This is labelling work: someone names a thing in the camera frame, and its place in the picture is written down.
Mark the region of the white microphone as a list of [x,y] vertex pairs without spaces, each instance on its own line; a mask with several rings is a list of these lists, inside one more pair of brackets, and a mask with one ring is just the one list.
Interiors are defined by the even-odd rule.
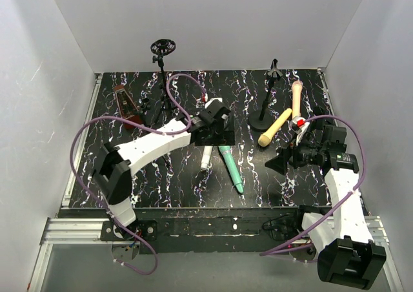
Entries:
[[201,158],[201,165],[200,165],[200,169],[202,171],[208,170],[208,166],[210,165],[210,158],[212,155],[212,151],[213,151],[213,146],[204,146],[203,155]]

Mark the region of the green microphone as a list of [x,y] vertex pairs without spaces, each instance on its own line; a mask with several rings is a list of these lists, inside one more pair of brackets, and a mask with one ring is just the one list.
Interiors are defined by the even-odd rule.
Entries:
[[243,194],[243,181],[241,179],[237,165],[232,156],[231,147],[227,145],[220,145],[218,149],[225,161],[225,165],[228,169],[234,187],[236,188],[239,194]]

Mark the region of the black tripod shock mount stand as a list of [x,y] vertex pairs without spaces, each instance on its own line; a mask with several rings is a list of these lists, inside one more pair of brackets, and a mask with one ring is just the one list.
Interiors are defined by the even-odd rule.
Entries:
[[174,111],[178,109],[178,107],[172,103],[171,98],[166,92],[166,73],[164,70],[164,61],[163,58],[169,54],[171,54],[176,49],[176,43],[171,39],[158,39],[157,41],[153,42],[150,46],[150,50],[153,53],[152,62],[157,63],[158,67],[160,68],[160,73],[162,77],[162,84],[159,86],[161,89],[161,107],[157,111],[154,121],[152,125],[157,125],[162,113],[166,112],[167,114],[174,114]]

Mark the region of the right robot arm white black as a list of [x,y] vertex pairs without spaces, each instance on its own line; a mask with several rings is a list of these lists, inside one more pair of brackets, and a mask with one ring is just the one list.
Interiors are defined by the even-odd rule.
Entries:
[[359,164],[356,156],[347,152],[346,136],[346,128],[334,125],[322,128],[320,141],[310,141],[309,133],[299,133],[265,165],[282,175],[289,167],[320,167],[330,193],[334,226],[311,207],[302,206],[298,218],[316,249],[318,277],[324,282],[368,290],[387,255],[368,230],[356,187],[361,180]]

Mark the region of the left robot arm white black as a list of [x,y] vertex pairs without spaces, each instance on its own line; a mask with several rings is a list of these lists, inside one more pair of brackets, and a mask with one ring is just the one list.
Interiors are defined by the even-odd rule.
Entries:
[[190,117],[180,112],[157,132],[119,145],[108,142],[100,148],[92,178],[104,195],[109,217],[118,227],[130,227],[137,220],[130,201],[132,177],[154,160],[192,143],[234,145],[234,117],[230,109],[214,100]]

